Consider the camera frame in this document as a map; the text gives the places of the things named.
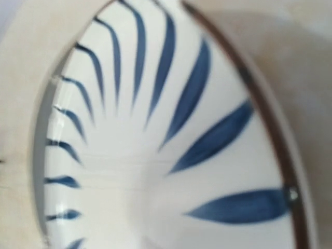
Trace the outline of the white blue-striped plate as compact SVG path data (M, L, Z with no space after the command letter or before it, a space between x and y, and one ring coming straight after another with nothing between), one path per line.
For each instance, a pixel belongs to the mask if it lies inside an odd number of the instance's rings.
M184 1L106 1L46 67L1 44L1 218L41 248L318 248L265 79Z

